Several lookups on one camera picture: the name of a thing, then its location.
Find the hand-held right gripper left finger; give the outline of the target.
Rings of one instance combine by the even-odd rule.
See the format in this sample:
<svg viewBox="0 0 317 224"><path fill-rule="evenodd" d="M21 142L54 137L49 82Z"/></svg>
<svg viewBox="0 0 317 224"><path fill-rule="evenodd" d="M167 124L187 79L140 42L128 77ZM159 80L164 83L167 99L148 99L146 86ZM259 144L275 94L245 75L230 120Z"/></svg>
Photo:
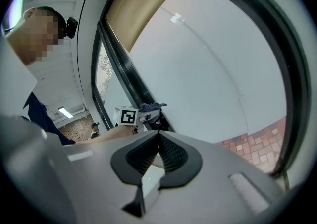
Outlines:
<svg viewBox="0 0 317 224"><path fill-rule="evenodd" d="M79 224L158 224L160 169L156 131L64 147Z"/></svg>

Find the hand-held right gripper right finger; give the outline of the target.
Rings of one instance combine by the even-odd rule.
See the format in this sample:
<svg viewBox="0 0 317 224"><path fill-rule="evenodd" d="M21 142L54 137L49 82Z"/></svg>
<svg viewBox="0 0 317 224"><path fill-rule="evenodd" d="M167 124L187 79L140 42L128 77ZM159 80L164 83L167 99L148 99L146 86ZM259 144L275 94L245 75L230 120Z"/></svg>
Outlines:
<svg viewBox="0 0 317 224"><path fill-rule="evenodd" d="M189 156L189 166L174 174L183 177L201 164L196 176L178 188L163 188L145 213L152 224L259 224L265 223L283 196L267 174L236 153L205 141L161 132L182 148L192 148L200 160Z"/></svg>

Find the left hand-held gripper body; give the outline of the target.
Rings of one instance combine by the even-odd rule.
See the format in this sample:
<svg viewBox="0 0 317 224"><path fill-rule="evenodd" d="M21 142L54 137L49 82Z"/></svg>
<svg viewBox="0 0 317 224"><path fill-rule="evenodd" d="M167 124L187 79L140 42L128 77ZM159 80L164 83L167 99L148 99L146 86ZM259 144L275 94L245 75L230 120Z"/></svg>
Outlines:
<svg viewBox="0 0 317 224"><path fill-rule="evenodd" d="M113 120L116 126L132 126L134 133L148 131L139 120L138 109L128 106L116 106L114 108Z"/></svg>

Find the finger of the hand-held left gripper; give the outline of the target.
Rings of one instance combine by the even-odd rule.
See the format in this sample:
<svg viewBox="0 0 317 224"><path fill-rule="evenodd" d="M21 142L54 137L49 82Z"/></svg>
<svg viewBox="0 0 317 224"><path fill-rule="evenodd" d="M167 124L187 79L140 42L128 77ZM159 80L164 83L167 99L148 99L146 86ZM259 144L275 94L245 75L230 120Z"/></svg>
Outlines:
<svg viewBox="0 0 317 224"><path fill-rule="evenodd" d="M139 109L140 123L155 123L160 117L160 111L161 109Z"/></svg>

